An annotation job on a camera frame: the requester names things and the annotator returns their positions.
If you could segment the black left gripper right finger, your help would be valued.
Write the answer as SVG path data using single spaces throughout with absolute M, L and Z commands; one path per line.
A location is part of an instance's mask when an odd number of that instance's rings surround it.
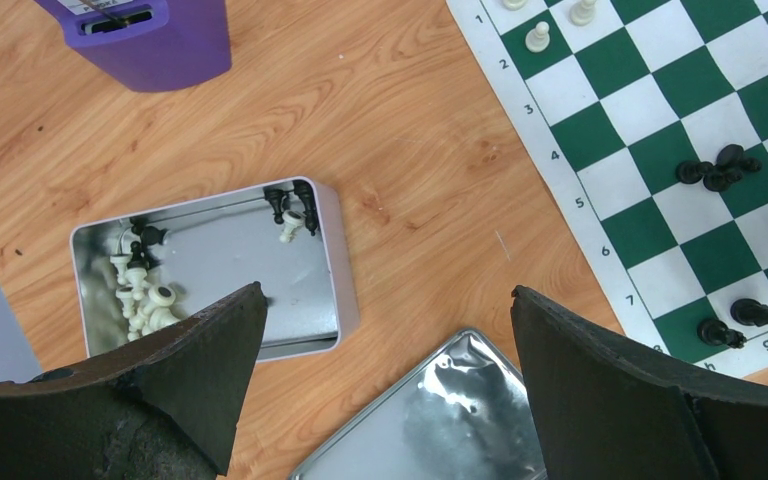
M 552 479 L 768 479 L 768 386 L 682 362 L 524 286 L 512 329 Z

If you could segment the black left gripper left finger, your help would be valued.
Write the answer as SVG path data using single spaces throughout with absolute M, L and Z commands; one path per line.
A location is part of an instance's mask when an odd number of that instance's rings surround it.
M 105 354 L 0 382 L 0 479 L 226 475 L 267 311 L 251 283 Z

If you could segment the silver tin lid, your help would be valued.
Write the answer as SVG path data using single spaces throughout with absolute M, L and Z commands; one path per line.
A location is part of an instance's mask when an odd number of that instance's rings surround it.
M 518 368 L 463 329 L 299 464 L 293 479 L 545 479 Z

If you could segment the green white chess board mat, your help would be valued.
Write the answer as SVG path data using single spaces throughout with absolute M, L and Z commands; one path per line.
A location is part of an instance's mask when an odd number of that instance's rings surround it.
M 448 7 L 585 255 L 624 333 L 701 368 L 768 368 L 768 1 L 452 1 Z M 526 34 L 549 23 L 550 44 Z M 758 173 L 717 193 L 680 183 L 684 161 L 729 144 Z M 709 346 L 697 325 L 742 332 Z

